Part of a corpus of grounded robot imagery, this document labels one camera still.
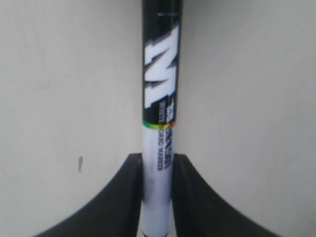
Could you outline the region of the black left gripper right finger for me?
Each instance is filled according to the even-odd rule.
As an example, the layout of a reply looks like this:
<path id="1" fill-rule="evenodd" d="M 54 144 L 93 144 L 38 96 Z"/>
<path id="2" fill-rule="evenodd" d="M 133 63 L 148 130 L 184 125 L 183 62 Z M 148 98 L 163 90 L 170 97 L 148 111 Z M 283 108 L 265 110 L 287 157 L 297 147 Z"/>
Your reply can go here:
<path id="1" fill-rule="evenodd" d="M 275 237 L 222 199 L 185 154 L 175 154 L 172 207 L 178 237 Z"/>

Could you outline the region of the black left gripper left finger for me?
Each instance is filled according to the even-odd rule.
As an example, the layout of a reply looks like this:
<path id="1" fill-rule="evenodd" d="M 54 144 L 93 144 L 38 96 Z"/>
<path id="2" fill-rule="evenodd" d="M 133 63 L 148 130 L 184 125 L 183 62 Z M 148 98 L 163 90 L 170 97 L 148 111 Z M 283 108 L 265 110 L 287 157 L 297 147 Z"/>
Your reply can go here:
<path id="1" fill-rule="evenodd" d="M 129 154 L 110 182 L 84 207 L 40 237 L 135 237 L 143 191 L 140 153 Z"/>

